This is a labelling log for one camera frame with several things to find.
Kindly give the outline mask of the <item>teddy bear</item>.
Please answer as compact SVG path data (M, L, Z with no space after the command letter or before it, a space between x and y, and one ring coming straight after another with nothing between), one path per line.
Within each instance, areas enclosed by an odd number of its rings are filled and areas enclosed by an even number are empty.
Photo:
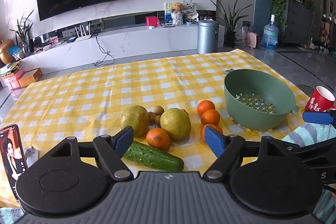
M180 26L183 24L183 4L179 2L174 2L171 8L171 18L172 23L175 26Z

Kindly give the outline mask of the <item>brown longan fruit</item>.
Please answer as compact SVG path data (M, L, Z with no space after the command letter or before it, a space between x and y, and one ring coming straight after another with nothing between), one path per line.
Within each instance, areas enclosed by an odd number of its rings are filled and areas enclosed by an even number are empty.
M149 111L148 116L149 116L149 125L153 126L155 124L156 115L152 111Z
M153 108L153 113L156 116L161 116L165 112L165 109L162 106L155 106Z
M154 123L159 128L161 128L160 120L161 120L161 116L160 115L156 115L155 119L154 119Z

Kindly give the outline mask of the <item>pink small heater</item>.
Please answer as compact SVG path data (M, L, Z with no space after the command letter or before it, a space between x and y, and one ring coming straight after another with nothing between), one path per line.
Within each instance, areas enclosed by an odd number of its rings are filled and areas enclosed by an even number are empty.
M245 34L245 43L247 47L254 49L257 47L258 42L259 42L258 34L254 32L247 32Z

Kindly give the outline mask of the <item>left potted plant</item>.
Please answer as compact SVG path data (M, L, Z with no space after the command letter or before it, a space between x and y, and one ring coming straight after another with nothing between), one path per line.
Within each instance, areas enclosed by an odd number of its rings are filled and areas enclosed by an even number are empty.
M29 23L29 17L34 11L31 11L29 15L22 15L21 19L17 19L16 29L10 29L11 32L15 33L16 42L18 42L18 38L21 41L22 51L25 56L29 56L31 54L31 46L30 46L30 31L32 29L33 23Z

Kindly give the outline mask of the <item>orange cardboard box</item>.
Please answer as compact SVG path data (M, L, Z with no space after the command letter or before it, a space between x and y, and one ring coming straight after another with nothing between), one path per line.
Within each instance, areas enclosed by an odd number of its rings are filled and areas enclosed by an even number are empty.
M40 80L42 77L42 71L40 68L34 69L26 72L19 80L19 84L21 88L25 88L32 83L35 83Z

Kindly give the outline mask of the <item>red mug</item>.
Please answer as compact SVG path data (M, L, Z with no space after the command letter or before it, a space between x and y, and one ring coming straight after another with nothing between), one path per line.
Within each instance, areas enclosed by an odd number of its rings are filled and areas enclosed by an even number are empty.
M335 96L331 91L323 86L316 86L305 106L305 111L326 111L333 107L334 102Z

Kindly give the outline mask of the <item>blue water bottle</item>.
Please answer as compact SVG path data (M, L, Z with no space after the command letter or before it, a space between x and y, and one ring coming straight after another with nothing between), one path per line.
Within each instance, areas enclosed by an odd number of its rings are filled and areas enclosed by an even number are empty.
M272 14L270 22L264 26L261 44L262 46L275 50L278 44L279 29L275 23L275 15Z

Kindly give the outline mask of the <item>smartphone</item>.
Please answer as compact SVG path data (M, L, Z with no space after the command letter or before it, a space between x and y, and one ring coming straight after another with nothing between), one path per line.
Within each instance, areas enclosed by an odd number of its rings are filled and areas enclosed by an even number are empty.
M18 200L16 183L26 171L27 163L17 124L10 124L1 129L1 156L10 188Z

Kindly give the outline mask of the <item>red box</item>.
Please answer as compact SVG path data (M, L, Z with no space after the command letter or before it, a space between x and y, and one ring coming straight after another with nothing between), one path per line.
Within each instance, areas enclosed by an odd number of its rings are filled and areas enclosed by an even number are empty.
M158 23L158 18L156 16L146 16L146 25L148 27L152 26L152 27L157 27L159 25Z

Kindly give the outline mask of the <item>green colander bowl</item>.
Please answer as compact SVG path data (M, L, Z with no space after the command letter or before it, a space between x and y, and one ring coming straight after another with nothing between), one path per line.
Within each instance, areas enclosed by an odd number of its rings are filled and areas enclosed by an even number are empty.
M241 126L268 131L289 114L299 112L294 93L278 78L253 69L230 69L224 73L228 115Z

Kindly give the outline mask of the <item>white router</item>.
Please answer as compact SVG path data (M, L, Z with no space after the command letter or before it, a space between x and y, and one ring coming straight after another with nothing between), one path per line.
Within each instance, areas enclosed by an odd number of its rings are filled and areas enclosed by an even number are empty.
M90 39L91 34L91 25L88 23L86 26L80 24L78 27L75 27L76 36L75 42L80 42L83 40Z

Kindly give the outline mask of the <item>potted plant by cabinet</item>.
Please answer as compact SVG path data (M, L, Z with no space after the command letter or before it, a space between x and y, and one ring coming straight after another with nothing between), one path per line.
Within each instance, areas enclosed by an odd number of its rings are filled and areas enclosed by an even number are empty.
M241 9L237 8L238 0L235 1L233 7L228 5L228 9L225 9L222 3L218 0L215 3L211 0L211 3L216 7L217 11L219 12L219 16L216 17L224 27L226 28L226 40L225 45L227 47L234 47L235 46L235 35L236 35L236 26L240 19L246 18L247 15L242 15L241 13L246 10L247 8L253 6L253 4L247 5Z

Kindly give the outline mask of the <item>orange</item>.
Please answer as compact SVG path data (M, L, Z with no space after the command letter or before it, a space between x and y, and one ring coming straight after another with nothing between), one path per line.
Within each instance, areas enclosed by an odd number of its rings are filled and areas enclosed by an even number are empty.
M220 113L215 109L210 109L205 111L201 116L201 124L214 124L218 125L221 121L221 115Z
M215 104L212 101L204 100L197 105L197 113L202 116L208 110L215 110Z
M170 137L165 130L161 128L153 128L146 135L148 145L158 148L167 149L170 146Z
M221 127L219 127L215 124L205 124L201 129L201 139L202 139L203 142L205 142L205 129L206 129L207 126L212 127L214 129L216 129L218 132L220 132L221 134L223 134L223 130L222 130Z

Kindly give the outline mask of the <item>silver trash can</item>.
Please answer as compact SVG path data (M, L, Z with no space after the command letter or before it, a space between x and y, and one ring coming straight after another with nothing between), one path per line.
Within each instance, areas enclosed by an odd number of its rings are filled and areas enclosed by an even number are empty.
M197 53L214 53L218 50L219 23L214 20L198 22Z

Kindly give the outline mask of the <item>golden gourd ornament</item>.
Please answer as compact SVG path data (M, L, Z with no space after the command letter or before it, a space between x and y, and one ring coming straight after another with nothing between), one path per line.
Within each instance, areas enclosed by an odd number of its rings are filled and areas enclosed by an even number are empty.
M1 48L0 48L0 58L1 61L7 65L13 61L13 56L9 52L9 49L14 46L14 42L12 39L2 40Z

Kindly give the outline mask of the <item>yellow-green pear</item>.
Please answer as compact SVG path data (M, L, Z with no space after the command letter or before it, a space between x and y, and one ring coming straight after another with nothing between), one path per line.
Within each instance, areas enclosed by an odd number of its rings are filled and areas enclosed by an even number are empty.
M174 140L182 140L191 133L189 116L181 109L171 108L166 110L160 118L160 125L169 137Z
M131 126L134 136L139 137L149 130L149 114L147 110L139 105L134 105L123 111L120 118L120 128Z

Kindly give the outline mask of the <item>white TV cabinet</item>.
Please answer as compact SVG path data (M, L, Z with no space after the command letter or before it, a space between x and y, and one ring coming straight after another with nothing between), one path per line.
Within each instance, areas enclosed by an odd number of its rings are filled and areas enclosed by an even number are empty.
M107 31L80 42L63 43L21 61L24 71L43 74L101 61L197 48L196 24L149 29L146 26Z

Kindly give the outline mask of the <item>dark drawer cabinet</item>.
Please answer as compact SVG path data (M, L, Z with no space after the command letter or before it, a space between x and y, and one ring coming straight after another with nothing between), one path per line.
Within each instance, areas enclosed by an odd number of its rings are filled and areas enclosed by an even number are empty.
M286 28L281 37L285 44L307 45L310 40L313 12L296 0L288 0Z

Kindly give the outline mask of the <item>green cucumber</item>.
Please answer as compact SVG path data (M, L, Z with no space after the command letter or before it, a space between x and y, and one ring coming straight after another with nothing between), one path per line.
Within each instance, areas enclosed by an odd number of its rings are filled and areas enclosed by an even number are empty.
M123 157L148 168L166 172L182 172L185 167L180 157L137 141L132 143Z

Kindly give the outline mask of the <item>pink cardboard box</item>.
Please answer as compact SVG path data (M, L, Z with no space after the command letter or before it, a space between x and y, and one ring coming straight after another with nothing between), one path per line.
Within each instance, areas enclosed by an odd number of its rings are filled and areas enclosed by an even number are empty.
M5 86L10 90L21 88L19 80L25 74L25 71L22 69L16 69L13 73L10 73L6 76L1 77L2 81L5 83Z

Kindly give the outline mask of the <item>yellow checkered tablecloth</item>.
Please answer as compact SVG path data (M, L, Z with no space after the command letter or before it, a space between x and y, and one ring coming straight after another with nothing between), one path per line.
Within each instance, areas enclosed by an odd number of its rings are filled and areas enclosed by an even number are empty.
M191 134L173 141L170 153L183 159L185 170L204 172L215 157L200 137L199 102L215 104L225 133L247 140L261 138L260 132L243 128L228 115L224 72L229 69L277 76L271 67L242 50L90 69L30 84L3 116L2 126L16 124L22 144L44 154L68 136L91 141L118 133L121 114L130 106L179 108L189 114Z

